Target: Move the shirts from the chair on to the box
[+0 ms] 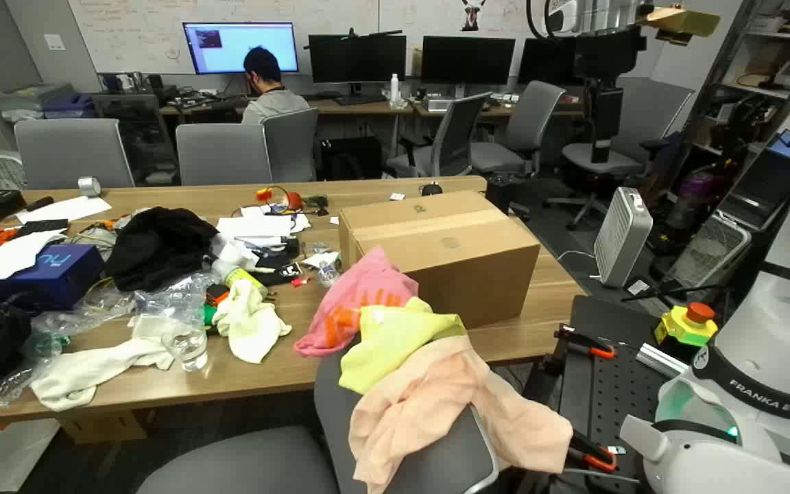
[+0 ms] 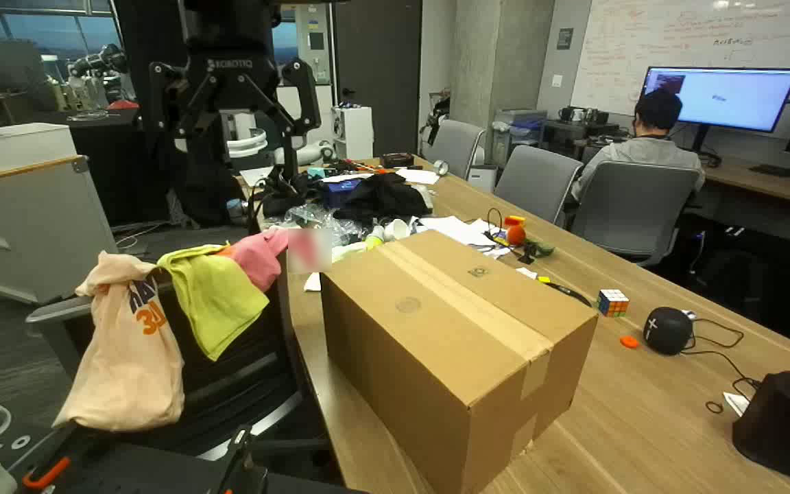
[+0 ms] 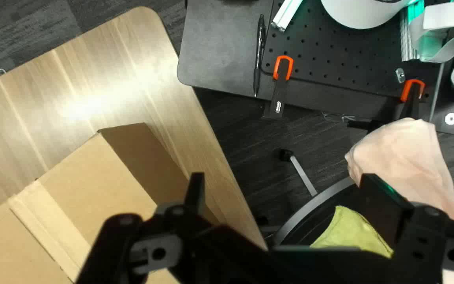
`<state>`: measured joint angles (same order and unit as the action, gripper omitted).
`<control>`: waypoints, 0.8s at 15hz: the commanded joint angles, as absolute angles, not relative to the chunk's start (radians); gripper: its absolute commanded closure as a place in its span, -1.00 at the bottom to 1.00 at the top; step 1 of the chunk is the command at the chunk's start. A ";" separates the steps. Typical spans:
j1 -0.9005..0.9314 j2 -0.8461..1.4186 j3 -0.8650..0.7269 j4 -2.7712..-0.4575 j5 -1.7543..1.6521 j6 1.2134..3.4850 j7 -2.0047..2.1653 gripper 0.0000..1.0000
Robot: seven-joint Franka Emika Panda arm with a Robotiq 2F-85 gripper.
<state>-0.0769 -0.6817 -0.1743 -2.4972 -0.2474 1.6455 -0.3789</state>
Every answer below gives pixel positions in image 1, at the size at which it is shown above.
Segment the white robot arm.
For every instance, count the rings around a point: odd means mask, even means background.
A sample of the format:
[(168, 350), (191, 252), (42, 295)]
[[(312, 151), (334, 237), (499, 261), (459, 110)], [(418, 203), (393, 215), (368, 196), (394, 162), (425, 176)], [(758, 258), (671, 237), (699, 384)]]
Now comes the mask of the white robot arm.
[(790, 207), (737, 309), (619, 438), (652, 494), (790, 494)]

